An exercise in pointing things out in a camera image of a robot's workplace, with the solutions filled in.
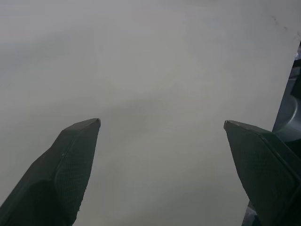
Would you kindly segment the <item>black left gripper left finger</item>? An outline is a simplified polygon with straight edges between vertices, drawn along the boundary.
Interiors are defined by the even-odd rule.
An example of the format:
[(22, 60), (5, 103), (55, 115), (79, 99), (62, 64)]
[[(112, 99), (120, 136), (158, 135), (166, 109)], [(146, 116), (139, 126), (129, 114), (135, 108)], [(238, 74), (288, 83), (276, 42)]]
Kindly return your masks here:
[(91, 175), (101, 121), (77, 122), (28, 168), (0, 206), (0, 226), (72, 226)]

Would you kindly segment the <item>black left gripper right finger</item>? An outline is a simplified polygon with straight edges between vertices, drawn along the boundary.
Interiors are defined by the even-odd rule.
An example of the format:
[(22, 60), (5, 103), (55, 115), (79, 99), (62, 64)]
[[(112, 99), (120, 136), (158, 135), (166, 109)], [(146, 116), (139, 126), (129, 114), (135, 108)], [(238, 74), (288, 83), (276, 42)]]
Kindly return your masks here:
[(301, 226), (301, 159), (265, 129), (237, 121), (224, 129), (261, 226)]

